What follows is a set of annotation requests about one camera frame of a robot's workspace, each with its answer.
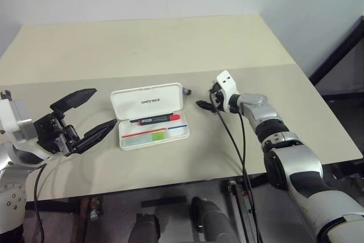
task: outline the open plastic case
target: open plastic case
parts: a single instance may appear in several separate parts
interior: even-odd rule
[[[189,136],[183,112],[182,85],[154,85],[113,91],[111,103],[119,123],[119,143],[122,150],[131,150]],[[165,114],[178,114],[175,121],[140,125],[137,120]]]

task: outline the red marker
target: red marker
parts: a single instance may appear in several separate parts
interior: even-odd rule
[[[152,123],[176,121],[176,120],[179,120],[179,119],[180,119],[180,116],[178,114],[163,115],[163,116],[156,116],[156,117],[150,117],[150,118],[145,118],[145,119],[142,119],[142,120],[138,120],[138,124],[140,124],[140,125],[151,125]]]

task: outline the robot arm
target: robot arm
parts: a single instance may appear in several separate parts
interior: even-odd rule
[[[218,109],[240,112],[256,133],[269,182],[286,190],[317,242],[364,242],[364,208],[322,180],[316,154],[289,131],[277,111],[259,94],[239,94],[234,79],[223,71],[210,92]]]
[[[64,112],[87,102],[95,92],[83,89],[67,95],[51,105],[52,113],[36,122],[23,102],[13,101],[7,90],[1,92],[2,134],[10,141],[0,144],[0,242],[9,242],[22,229],[29,173],[59,155],[82,154],[113,129],[115,119],[96,126],[81,139],[63,120]]]

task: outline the beige table surface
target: beige table surface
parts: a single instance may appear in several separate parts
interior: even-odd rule
[[[115,45],[111,52],[107,50],[107,45],[113,44],[113,38],[120,39],[121,35],[116,34],[112,27],[109,28],[109,32],[103,31],[103,24],[106,28],[109,24],[114,27],[126,25],[120,29],[127,35],[131,28],[129,23],[134,26],[132,30],[138,29],[139,24],[144,25],[147,32],[154,30],[154,27],[148,28],[150,25],[147,22],[152,25],[157,22],[158,30],[164,30],[160,30],[163,33],[162,38],[157,35],[155,39],[150,39],[150,43],[160,41],[155,44],[158,50],[153,51],[152,47],[144,45],[144,49],[148,48],[148,51],[151,51],[150,56],[153,58],[149,60],[153,61],[146,61],[148,54],[140,50],[133,57],[133,61],[138,59],[143,65],[134,69],[127,61],[127,57],[132,56],[128,55],[130,52],[127,48],[116,48]],[[267,95],[286,125],[311,147],[322,163],[361,157],[361,153],[334,114],[259,16],[168,19],[165,24],[162,22],[164,20],[26,26],[0,60],[2,68],[12,68],[14,71],[14,74],[11,74],[1,70],[0,87],[9,88],[14,98],[25,100],[33,120],[50,112],[49,105],[60,97],[81,88],[97,88],[98,92],[89,102],[67,112],[66,121],[73,124],[80,135],[93,126],[115,117],[109,100],[111,91],[176,81],[192,89],[192,95],[186,98],[184,107],[191,129],[189,138],[138,150],[122,151],[118,146],[118,129],[115,128],[100,144],[86,153],[62,157],[51,162],[44,170],[40,181],[40,199],[91,195],[241,174],[233,145],[218,117],[201,110],[195,104],[196,100],[208,99],[207,90],[211,81],[224,68],[229,68],[240,92]],[[187,35],[186,28],[190,32],[193,31],[194,34],[190,38],[203,47],[204,51],[194,47],[194,43],[188,43],[189,40],[178,43],[182,34],[178,35],[171,30],[174,24],[179,26],[177,22],[181,22],[185,28],[179,27],[176,32]],[[74,37],[80,31],[90,37],[88,43],[84,40],[80,42],[83,50],[77,48],[77,39]],[[95,36],[100,32],[104,39],[98,40]],[[139,39],[143,38],[142,32],[139,30]],[[50,43],[48,40],[51,37],[54,41],[57,40],[57,43]],[[163,43],[169,44],[170,47],[163,47]],[[179,52],[175,52],[176,47],[179,47]],[[216,57],[208,51],[209,48],[218,56],[226,53],[228,58]],[[108,57],[99,62],[95,55],[96,52],[100,55],[102,49]],[[26,61],[20,60],[20,56],[26,57]],[[173,63],[165,66],[170,60],[180,62],[184,57],[185,65]],[[92,60],[92,64],[83,70],[82,66],[87,63],[85,58]],[[73,64],[68,73],[64,67],[57,69],[55,66],[55,62],[60,60],[64,60],[63,64]],[[103,71],[102,65],[107,67],[107,70]],[[173,74],[176,72],[174,65],[179,67],[182,73]],[[72,81],[77,78],[98,79]],[[232,114],[224,114],[224,117],[241,147],[238,118]],[[260,144],[247,123],[246,131],[247,170],[250,174],[264,172]],[[0,136],[0,142],[5,140],[5,136]],[[35,175],[36,172],[27,180],[28,193],[32,192]]]

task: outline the red pen cap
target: red pen cap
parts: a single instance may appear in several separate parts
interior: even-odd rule
[[[180,119],[181,116],[179,116],[178,114],[174,114],[174,115],[169,115],[169,120],[170,121],[177,121]]]

